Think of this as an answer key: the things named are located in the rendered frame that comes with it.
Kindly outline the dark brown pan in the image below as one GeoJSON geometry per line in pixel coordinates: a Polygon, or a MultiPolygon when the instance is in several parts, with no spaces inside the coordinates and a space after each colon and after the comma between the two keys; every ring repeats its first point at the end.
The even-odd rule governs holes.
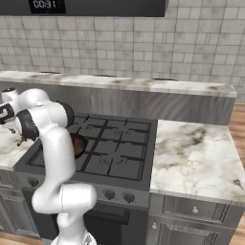
{"type": "Polygon", "coordinates": [[[75,160],[80,157],[88,145],[88,140],[78,133],[66,130],[49,132],[36,139],[24,154],[27,161],[43,156],[50,160],[75,160]]]}

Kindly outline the black gas hob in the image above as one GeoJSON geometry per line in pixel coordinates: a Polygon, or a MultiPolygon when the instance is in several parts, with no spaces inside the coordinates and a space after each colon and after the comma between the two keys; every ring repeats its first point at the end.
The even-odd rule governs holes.
{"type": "MultiPolygon", "coordinates": [[[[155,121],[80,114],[67,130],[88,140],[83,154],[75,159],[76,172],[69,180],[71,184],[93,186],[97,202],[143,210],[147,208],[157,131],[155,121]],[[108,200],[104,196],[106,189],[115,191],[114,199],[108,200]],[[135,195],[130,204],[123,199],[127,192],[135,195]]],[[[22,189],[36,191],[44,183],[43,156],[30,161],[23,156],[16,170],[22,189]],[[28,182],[30,177],[39,182],[35,188],[28,182]]]]}

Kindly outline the black stove knob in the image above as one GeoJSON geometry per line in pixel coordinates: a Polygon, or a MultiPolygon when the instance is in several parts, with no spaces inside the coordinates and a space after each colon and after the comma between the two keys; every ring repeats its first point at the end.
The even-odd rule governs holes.
{"type": "Polygon", "coordinates": [[[106,189],[104,191],[104,196],[108,199],[108,200],[112,200],[115,198],[115,191],[111,190],[111,189],[106,189]]]}
{"type": "Polygon", "coordinates": [[[28,179],[28,182],[32,188],[35,188],[39,184],[38,180],[32,177],[28,179]]]}
{"type": "Polygon", "coordinates": [[[135,195],[133,193],[127,192],[124,196],[123,199],[128,203],[132,203],[135,200],[135,195]]]}

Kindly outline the grey drawer front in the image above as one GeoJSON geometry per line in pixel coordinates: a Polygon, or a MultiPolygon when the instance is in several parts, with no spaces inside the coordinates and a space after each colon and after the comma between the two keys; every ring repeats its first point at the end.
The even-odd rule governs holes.
{"type": "Polygon", "coordinates": [[[227,215],[228,209],[229,206],[224,204],[183,197],[165,196],[162,212],[222,223],[227,215]],[[192,212],[193,207],[198,209],[198,213],[192,212]]]}
{"type": "Polygon", "coordinates": [[[16,174],[12,171],[0,169],[0,187],[14,189],[16,174]]]}

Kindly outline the black oven door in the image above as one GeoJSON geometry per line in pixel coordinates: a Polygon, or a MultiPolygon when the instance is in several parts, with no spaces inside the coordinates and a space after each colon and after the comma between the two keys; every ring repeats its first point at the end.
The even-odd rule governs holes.
{"type": "MultiPolygon", "coordinates": [[[[32,207],[34,190],[23,188],[22,192],[40,237],[53,241],[58,235],[57,215],[36,213],[32,207]]],[[[84,216],[85,226],[88,232],[97,240],[98,245],[145,245],[147,210],[136,210],[97,203],[91,211],[108,212],[118,215],[123,215],[125,211],[130,212],[127,225],[84,216]]]]}

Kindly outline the black microwave oven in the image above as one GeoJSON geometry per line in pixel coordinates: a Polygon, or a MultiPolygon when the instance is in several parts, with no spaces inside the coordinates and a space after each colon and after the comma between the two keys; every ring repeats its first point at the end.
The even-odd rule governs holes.
{"type": "Polygon", "coordinates": [[[0,0],[0,15],[164,17],[169,0],[0,0]]]}

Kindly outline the grey cupboard door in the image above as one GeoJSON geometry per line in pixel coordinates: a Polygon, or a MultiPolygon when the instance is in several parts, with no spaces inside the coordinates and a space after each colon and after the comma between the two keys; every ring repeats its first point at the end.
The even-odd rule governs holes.
{"type": "Polygon", "coordinates": [[[218,232],[197,228],[184,220],[156,215],[148,219],[147,245],[215,245],[217,239],[218,232]]]}
{"type": "Polygon", "coordinates": [[[0,188],[0,211],[13,234],[40,238],[21,191],[0,188]]]}

